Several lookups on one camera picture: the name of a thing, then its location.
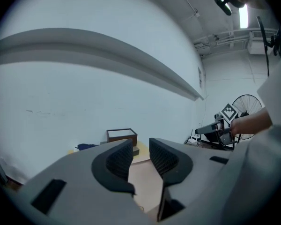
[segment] fluorescent light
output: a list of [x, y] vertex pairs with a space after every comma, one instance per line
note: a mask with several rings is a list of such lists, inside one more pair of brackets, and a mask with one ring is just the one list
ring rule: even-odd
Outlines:
[[248, 27], [248, 7], [245, 5], [239, 9], [240, 28]]

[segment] white ceiling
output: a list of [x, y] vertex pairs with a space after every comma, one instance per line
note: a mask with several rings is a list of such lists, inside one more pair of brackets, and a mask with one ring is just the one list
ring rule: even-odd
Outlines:
[[[233, 42], [240, 36], [248, 36], [249, 31], [259, 29], [256, 16], [260, 16], [266, 29], [277, 30], [279, 25], [269, 10], [248, 8], [249, 26], [245, 30], [240, 29], [238, 8], [230, 5], [232, 15], [227, 16], [215, 4], [214, 0], [155, 0], [176, 20], [184, 29], [194, 44], [201, 44], [199, 48], [201, 56], [209, 54], [228, 52], [244, 49], [244, 42]], [[200, 14], [199, 18], [194, 16], [191, 6]], [[231, 43], [226, 46], [217, 46], [218, 38], [230, 38]]]

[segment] white sleeve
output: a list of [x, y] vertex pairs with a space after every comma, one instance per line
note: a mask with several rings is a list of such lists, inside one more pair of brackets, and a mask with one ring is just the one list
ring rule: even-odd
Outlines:
[[281, 125], [281, 60], [257, 93], [274, 125]]

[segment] wooden box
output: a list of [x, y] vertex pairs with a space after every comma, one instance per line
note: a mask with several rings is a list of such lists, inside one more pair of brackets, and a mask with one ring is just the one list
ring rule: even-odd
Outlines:
[[132, 139], [133, 146], [136, 146], [137, 134], [131, 128], [107, 130], [108, 143], [129, 138]]

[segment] hand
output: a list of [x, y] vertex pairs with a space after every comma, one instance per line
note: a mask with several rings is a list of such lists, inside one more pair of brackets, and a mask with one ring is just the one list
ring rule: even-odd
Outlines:
[[241, 122], [240, 118], [233, 119], [233, 121], [231, 122], [230, 131], [232, 133], [232, 136], [239, 134], [238, 127], [239, 127], [240, 122]]

